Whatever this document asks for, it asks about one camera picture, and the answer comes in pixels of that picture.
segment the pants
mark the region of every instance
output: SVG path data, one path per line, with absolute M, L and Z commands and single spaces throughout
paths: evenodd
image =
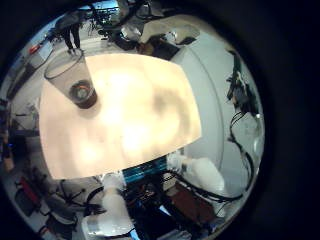
M 79 27 L 80 24 L 76 23 L 61 30 L 61 35 L 69 49 L 73 48 L 70 40 L 70 32 L 73 36 L 74 45 L 76 45 L 76 48 L 80 48 Z

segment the cup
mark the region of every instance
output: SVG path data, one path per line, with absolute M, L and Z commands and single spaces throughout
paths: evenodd
M 48 64 L 44 76 L 79 108 L 88 109 L 97 102 L 97 94 L 84 54 L 80 49 L 69 52 L 64 51 L 55 56 Z

